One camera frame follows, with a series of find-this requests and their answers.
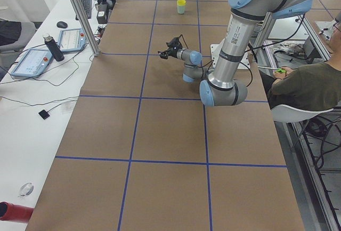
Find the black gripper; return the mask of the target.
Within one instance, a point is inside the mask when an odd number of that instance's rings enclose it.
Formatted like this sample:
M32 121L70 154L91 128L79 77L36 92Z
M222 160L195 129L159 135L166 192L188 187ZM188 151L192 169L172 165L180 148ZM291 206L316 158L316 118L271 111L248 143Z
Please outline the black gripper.
M166 45L168 47L166 51L158 51L158 54L162 59L168 59L168 56L177 58L178 51L183 49L180 37L174 37L170 42L166 43Z

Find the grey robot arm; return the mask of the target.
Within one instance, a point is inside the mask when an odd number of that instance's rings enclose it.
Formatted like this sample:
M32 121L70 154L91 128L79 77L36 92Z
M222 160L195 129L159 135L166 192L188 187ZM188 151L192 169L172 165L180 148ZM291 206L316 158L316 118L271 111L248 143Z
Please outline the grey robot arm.
M233 106L247 97L247 87L234 78L253 30L268 12L274 19L301 15L309 11L313 0L229 0L231 18L222 41L222 48L214 68L200 68L202 55L182 47L179 38L167 43L159 52L163 59L169 56L184 61L183 79L193 82L201 78L200 99L205 106Z

